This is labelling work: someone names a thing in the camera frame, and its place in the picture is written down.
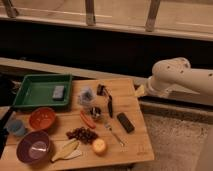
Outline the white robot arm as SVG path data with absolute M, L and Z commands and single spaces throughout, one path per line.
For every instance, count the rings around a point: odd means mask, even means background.
M 183 57 L 160 60 L 153 65 L 145 88 L 150 95 L 167 96 L 168 89 L 174 84 L 213 96 L 213 70 L 192 68 Z

